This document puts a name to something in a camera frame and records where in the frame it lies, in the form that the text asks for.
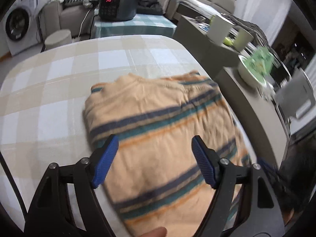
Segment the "person's right hand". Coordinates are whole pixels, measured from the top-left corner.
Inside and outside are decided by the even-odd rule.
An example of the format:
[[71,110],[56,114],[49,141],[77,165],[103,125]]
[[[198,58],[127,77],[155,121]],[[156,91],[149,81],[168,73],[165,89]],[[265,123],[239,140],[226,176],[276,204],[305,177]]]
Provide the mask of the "person's right hand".
[[293,207],[287,206],[287,207],[283,207],[281,209],[281,212],[282,212],[282,218],[283,218],[284,224],[287,225],[287,223],[291,221],[292,217],[294,216],[295,210]]

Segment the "person's left hand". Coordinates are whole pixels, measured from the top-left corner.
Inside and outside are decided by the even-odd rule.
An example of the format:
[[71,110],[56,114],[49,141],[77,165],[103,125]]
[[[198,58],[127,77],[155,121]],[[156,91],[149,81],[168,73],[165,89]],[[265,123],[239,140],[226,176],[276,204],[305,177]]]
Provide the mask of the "person's left hand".
[[166,237],[167,229],[165,227],[158,227],[147,233],[140,235],[139,237]]

